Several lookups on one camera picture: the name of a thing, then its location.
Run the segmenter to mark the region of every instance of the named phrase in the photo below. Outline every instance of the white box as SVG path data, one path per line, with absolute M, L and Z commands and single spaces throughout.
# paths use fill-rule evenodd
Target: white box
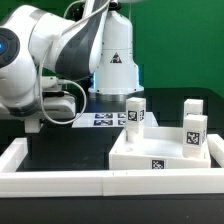
M 126 100 L 126 130 L 138 132 L 145 125 L 146 99 L 132 97 Z
M 184 102 L 184 117 L 186 117 L 188 114 L 202 115 L 203 100 L 187 99 Z

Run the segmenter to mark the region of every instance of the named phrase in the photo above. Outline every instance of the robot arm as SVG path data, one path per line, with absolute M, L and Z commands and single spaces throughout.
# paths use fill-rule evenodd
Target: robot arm
M 11 115 L 26 117 L 40 110 L 36 65 L 46 52 L 44 67 L 66 79 L 82 79 L 95 70 L 109 2 L 86 0 L 86 19 L 77 24 L 31 6 L 18 8 L 4 21 L 0 26 L 0 102 Z M 102 10 L 91 17 L 98 9 Z

